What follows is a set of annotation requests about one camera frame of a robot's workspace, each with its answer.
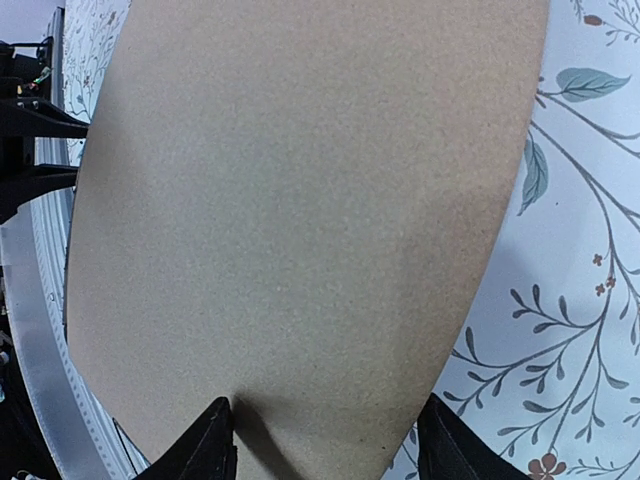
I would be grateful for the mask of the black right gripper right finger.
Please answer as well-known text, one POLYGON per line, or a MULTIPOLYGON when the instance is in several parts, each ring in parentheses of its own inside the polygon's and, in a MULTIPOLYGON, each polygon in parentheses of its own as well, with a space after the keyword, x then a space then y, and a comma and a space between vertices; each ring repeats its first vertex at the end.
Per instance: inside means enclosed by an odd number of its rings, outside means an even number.
POLYGON ((527 480, 491 450, 437 395, 417 419, 421 480, 527 480))

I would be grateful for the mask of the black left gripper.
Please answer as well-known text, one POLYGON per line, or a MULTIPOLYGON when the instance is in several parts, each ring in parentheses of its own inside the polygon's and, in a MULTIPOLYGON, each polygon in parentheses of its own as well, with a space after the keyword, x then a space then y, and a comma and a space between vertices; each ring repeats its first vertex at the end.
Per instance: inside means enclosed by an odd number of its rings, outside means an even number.
POLYGON ((29 43, 33 57, 1 43, 1 223, 21 205, 41 195, 76 185, 78 167, 36 165, 35 139, 87 136, 89 124, 65 113, 50 100, 54 41, 29 43))

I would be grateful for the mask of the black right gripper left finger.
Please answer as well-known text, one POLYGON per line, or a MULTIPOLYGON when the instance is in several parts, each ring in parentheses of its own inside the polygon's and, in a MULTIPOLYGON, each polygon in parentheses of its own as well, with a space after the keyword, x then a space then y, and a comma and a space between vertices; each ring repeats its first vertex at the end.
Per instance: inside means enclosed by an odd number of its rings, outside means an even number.
POLYGON ((229 400, 216 398, 135 480, 234 480, 238 458, 233 423, 229 400))

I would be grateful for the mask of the brown cardboard box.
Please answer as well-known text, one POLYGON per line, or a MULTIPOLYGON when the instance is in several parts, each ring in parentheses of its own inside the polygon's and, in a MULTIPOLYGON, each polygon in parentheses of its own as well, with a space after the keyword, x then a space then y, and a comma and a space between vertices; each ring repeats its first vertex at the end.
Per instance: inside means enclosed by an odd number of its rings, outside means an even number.
POLYGON ((150 460, 378 479, 513 189, 544 1, 135 1, 81 162, 72 360, 150 460))

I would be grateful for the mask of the floral white table mat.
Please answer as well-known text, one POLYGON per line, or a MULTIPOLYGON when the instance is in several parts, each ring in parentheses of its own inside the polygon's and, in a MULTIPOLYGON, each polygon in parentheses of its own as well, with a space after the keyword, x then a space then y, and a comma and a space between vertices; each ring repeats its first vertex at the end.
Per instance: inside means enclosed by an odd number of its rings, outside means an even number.
MULTIPOLYGON (((513 189, 425 402, 528 478, 635 479, 639 5, 544 2, 513 189)), ((378 479, 416 477, 418 415, 378 479)))

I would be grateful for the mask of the aluminium front rail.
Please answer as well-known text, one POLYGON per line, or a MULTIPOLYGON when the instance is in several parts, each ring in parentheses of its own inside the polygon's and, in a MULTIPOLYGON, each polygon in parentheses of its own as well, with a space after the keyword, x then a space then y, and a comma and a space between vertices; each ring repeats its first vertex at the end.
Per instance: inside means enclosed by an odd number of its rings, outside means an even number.
MULTIPOLYGON (((68 1, 46 30, 53 43, 40 92, 92 120, 128 1, 68 1)), ((63 479, 133 479, 149 462, 97 400, 70 358, 66 267, 75 190, 21 206, 1 227, 4 295, 14 352, 45 454, 63 479)))

